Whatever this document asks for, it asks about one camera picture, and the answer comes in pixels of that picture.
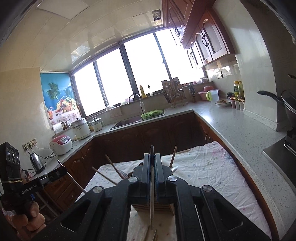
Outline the person left hand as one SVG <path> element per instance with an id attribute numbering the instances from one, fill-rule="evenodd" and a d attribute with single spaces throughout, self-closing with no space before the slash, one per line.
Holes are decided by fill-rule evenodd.
<path id="1" fill-rule="evenodd" d="M 31 240 L 36 234 L 46 227 L 45 217 L 40 213 L 39 204 L 35 201 L 28 203 L 29 217 L 26 215 L 13 214 L 12 211 L 6 212 L 2 208 L 2 214 L 8 223 L 17 231 L 21 240 Z"/>

